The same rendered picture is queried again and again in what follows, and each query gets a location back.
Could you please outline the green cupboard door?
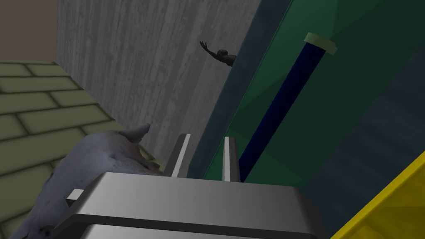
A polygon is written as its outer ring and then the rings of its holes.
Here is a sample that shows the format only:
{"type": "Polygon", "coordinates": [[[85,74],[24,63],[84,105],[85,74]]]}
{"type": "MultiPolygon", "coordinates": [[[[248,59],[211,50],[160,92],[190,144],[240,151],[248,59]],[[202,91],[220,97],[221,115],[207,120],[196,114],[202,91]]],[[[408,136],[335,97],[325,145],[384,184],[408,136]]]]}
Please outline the green cupboard door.
{"type": "Polygon", "coordinates": [[[243,154],[305,45],[308,33],[336,44],[324,54],[247,177],[293,186],[319,211],[330,237],[425,152],[425,0],[262,0],[284,5],[252,80],[245,39],[197,147],[188,177],[222,178],[222,140],[243,154]]]}

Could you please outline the grey pig figure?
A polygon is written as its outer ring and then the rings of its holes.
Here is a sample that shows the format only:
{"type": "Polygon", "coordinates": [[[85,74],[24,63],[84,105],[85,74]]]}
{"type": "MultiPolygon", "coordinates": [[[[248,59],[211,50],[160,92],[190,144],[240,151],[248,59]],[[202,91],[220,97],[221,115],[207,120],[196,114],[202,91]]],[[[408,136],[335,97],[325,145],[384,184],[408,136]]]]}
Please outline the grey pig figure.
{"type": "Polygon", "coordinates": [[[84,190],[104,172],[160,176],[159,166],[145,159],[139,148],[150,124],[123,131],[104,131],[80,140],[43,184],[34,207],[8,239],[53,239],[53,230],[65,216],[66,199],[74,189],[84,190]]]}

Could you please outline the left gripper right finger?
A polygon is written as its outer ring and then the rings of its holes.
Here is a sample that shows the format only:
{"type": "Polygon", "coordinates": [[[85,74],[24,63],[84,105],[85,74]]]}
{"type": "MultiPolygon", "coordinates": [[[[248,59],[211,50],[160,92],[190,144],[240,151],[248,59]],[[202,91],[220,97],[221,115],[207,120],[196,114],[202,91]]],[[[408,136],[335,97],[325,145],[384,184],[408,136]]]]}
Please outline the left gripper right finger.
{"type": "Polygon", "coordinates": [[[237,143],[234,137],[224,137],[222,157],[222,180],[240,182],[237,143]]]}

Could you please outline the dark human statuette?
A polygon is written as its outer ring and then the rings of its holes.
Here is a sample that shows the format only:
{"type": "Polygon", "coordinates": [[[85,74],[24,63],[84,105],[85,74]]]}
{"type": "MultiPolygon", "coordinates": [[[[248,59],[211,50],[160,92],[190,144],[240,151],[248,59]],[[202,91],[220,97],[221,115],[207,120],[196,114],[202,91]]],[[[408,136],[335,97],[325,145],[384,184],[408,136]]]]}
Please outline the dark human statuette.
{"type": "Polygon", "coordinates": [[[233,64],[237,57],[236,55],[228,54],[227,50],[224,50],[224,49],[220,49],[217,51],[217,53],[214,53],[208,49],[206,42],[199,41],[199,44],[214,59],[216,59],[219,62],[225,63],[229,67],[233,67],[233,64]]]}

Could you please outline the yellow box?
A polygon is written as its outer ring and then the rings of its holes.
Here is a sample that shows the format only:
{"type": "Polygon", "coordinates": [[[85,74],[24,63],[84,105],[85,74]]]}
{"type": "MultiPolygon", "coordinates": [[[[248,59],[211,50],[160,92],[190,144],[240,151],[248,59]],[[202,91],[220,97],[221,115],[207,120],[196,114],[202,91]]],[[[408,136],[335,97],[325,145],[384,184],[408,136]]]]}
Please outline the yellow box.
{"type": "Polygon", "coordinates": [[[330,239],[425,239],[425,152],[330,239]]]}

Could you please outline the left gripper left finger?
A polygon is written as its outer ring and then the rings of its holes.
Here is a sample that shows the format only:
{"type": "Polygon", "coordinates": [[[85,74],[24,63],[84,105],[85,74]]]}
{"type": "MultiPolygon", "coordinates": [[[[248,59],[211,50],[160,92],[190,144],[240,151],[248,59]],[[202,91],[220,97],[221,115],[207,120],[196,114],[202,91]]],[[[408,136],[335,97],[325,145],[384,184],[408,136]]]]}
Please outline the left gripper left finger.
{"type": "Polygon", "coordinates": [[[180,134],[167,161],[163,176],[186,178],[191,159],[186,155],[191,134],[180,134]]]}

